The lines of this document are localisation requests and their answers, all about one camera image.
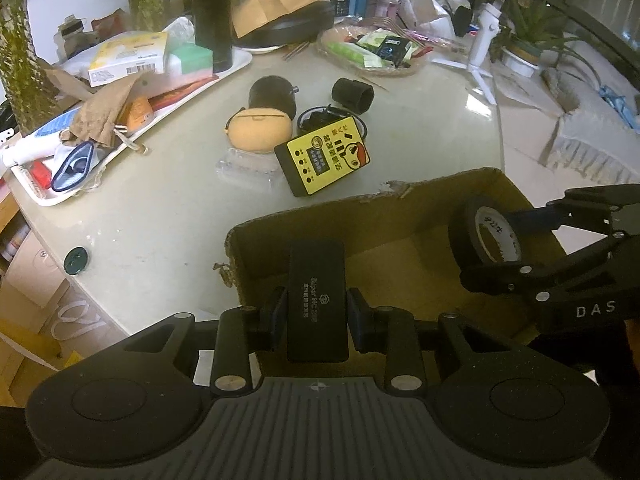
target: blue cloth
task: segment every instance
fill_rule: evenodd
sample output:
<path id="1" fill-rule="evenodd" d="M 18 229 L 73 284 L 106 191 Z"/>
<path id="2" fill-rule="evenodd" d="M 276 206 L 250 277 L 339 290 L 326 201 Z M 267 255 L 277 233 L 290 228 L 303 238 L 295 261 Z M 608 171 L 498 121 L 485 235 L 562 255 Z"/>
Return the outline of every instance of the blue cloth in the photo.
<path id="1" fill-rule="evenodd" d="M 623 122 L 631 129 L 640 132 L 640 125 L 636 122 L 633 110 L 626 105 L 624 96 L 616 94 L 607 85 L 602 85 L 598 91 L 607 104 L 609 104 L 623 120 Z"/>

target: metal screw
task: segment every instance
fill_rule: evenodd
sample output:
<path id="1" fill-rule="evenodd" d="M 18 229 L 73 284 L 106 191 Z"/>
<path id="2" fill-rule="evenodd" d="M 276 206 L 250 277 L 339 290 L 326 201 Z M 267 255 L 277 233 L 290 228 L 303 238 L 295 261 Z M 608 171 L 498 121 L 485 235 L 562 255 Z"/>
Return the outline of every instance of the metal screw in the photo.
<path id="1" fill-rule="evenodd" d="M 422 381 L 413 375 L 398 375 L 391 379 L 391 385 L 402 392 L 412 392 L 422 386 Z"/>
<path id="2" fill-rule="evenodd" d="M 246 386 L 244 377 L 239 375 L 223 375 L 218 377 L 214 383 L 216 388 L 223 392 L 236 392 L 242 390 Z"/>

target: barcode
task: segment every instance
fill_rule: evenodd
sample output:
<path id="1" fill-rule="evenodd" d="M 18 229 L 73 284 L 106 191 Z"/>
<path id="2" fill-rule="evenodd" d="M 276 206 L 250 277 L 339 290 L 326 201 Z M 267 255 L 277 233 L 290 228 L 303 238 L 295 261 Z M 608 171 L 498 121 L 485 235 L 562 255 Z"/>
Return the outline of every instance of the barcode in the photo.
<path id="1" fill-rule="evenodd" d="M 127 68 L 127 75 L 135 74 L 138 72 L 153 72 L 155 70 L 156 66 L 154 63 L 150 63 L 148 65 L 130 66 Z"/>

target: white flower pot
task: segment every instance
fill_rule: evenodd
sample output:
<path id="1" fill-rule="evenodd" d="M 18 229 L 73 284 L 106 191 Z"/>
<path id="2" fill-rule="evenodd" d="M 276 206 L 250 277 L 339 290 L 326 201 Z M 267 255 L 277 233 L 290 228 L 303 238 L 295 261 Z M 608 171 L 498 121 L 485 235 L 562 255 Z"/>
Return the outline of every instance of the white flower pot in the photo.
<path id="1" fill-rule="evenodd" d="M 515 73 L 524 77 L 531 77 L 538 70 L 538 66 L 524 61 L 520 56 L 516 56 L 511 50 L 502 48 L 502 62 Z"/>

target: dark bottle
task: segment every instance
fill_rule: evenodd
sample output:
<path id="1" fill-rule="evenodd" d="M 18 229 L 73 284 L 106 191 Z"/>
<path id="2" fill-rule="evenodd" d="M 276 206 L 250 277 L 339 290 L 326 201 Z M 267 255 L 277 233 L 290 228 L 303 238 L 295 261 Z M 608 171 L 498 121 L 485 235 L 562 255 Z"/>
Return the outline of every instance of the dark bottle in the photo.
<path id="1" fill-rule="evenodd" d="M 193 0 L 196 44 L 213 52 L 213 72 L 233 65 L 232 4 L 233 0 Z"/>

